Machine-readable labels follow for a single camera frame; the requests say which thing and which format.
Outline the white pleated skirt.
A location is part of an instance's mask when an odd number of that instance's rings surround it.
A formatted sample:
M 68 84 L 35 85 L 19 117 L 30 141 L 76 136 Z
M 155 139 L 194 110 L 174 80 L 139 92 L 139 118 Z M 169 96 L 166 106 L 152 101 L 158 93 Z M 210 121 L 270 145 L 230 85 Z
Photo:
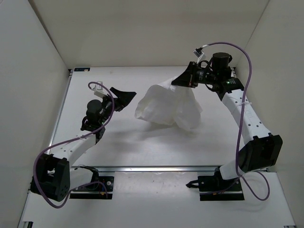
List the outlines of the white pleated skirt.
M 188 87 L 174 86 L 175 77 L 149 87 L 134 117 L 150 123 L 173 125 L 190 131 L 201 123 L 202 108 Z

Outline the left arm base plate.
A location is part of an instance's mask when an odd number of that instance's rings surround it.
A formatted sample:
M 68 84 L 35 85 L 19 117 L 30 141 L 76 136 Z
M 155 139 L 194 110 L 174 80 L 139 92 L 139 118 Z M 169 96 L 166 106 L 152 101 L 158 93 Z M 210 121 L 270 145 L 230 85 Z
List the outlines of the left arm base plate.
M 111 200 L 114 191 L 114 175 L 97 172 L 93 175 L 92 181 L 99 181 L 102 184 L 91 184 L 78 188 L 70 193 L 71 199 L 80 200 Z

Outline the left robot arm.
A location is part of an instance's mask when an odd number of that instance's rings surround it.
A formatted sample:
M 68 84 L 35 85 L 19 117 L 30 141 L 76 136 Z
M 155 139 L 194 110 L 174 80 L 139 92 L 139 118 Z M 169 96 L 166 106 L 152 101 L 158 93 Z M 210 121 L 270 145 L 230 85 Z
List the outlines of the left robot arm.
M 98 99 L 86 106 L 81 132 L 73 140 L 58 143 L 58 150 L 39 155 L 33 167 L 30 191 L 47 200 L 66 201 L 71 191 L 107 191 L 105 183 L 99 180 L 98 170 L 90 166 L 74 168 L 74 163 L 103 137 L 105 125 L 114 112 L 122 111 L 136 96 L 136 92 L 119 91 L 113 87 L 108 94 L 94 90 Z

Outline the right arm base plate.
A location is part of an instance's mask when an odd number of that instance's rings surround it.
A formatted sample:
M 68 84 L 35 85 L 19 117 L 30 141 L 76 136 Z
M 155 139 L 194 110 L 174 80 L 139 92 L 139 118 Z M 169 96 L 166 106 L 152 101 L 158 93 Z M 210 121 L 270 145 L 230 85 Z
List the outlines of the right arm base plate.
M 213 175 L 199 175 L 196 180 L 186 184 L 187 188 L 199 190 L 200 201 L 243 201 L 242 186 L 238 178 L 224 180 L 219 167 Z

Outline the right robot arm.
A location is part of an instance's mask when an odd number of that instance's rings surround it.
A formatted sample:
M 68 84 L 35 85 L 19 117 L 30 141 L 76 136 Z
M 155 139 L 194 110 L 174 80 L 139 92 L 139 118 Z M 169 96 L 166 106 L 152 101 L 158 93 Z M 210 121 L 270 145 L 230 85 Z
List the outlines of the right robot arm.
M 258 118 L 251 103 L 244 95 L 245 88 L 239 79 L 232 76 L 228 53 L 213 54 L 206 67 L 190 62 L 186 70 L 173 80 L 172 85 L 195 88 L 198 84 L 210 85 L 221 102 L 232 114 L 241 130 L 244 147 L 235 160 L 219 168 L 219 175 L 213 178 L 213 186 L 224 190 L 230 180 L 275 165 L 283 140 L 280 135 L 272 135 Z

